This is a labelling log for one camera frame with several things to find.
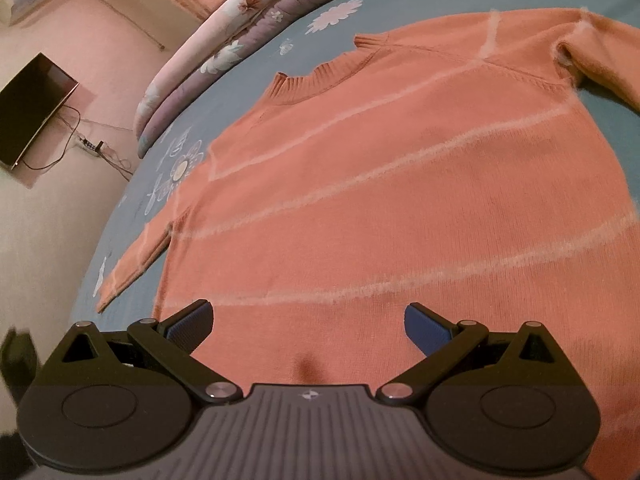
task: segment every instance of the bed sheet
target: bed sheet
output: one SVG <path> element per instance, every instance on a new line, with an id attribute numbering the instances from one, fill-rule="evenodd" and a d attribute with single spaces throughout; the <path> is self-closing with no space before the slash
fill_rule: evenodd
<path id="1" fill-rule="evenodd" d="M 150 315 L 164 255 L 103 314 L 96 314 L 95 291 L 102 275 L 111 272 L 144 224 L 164 205 L 176 162 L 197 163 L 208 144 L 255 103 L 276 72 L 306 75 L 318 64 L 353 50 L 356 33 L 385 32 L 461 12 L 583 6 L 640 27 L 640 0 L 334 0 L 301 18 L 222 76 L 151 147 L 104 229 L 70 314 L 70 324 L 84 319 L 103 331 L 124 330 Z M 615 150 L 632 196 L 640 200 L 640 115 L 594 84 L 582 89 L 580 98 Z"/>

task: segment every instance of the sweater sleeve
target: sweater sleeve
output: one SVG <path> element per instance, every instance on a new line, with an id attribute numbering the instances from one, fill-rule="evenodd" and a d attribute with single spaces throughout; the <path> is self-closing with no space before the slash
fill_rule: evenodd
<path id="1" fill-rule="evenodd" d="M 212 164 L 215 164 L 214 157 L 208 153 L 206 160 L 178 186 L 164 207 L 145 225 L 140 236 L 122 255 L 98 290 L 100 300 L 95 307 L 98 313 L 138 279 L 169 246 L 175 225 L 188 214 L 202 187 L 206 186 Z"/>
<path id="2" fill-rule="evenodd" d="M 583 75 L 640 111 L 640 28 L 585 12 L 559 47 Z"/>

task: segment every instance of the triangular hole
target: triangular hole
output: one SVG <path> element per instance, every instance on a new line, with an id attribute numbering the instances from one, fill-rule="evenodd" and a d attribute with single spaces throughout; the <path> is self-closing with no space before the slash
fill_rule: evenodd
<path id="1" fill-rule="evenodd" d="M 85 361 L 96 357 L 97 354 L 94 351 L 94 347 L 91 345 L 89 336 L 87 334 L 80 334 L 71 343 L 71 346 L 69 347 L 69 350 L 66 351 L 62 362 L 73 363 L 75 361 Z"/>
<path id="2" fill-rule="evenodd" d="M 531 334 L 520 353 L 521 359 L 553 363 L 554 358 L 539 335 Z"/>

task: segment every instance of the purple blanket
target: purple blanket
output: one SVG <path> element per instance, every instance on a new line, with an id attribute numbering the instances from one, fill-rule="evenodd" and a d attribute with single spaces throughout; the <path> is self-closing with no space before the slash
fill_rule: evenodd
<path id="1" fill-rule="evenodd" d="M 279 0 L 176 88 L 146 124 L 138 144 L 142 158 L 169 124 L 227 70 L 275 38 L 291 23 L 331 0 Z"/>

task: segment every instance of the television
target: television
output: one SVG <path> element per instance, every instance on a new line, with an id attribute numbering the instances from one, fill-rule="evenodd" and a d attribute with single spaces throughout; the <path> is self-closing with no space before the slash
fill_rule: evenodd
<path id="1" fill-rule="evenodd" d="M 12 170 L 47 121 L 78 87 L 40 53 L 0 90 L 0 164 Z"/>

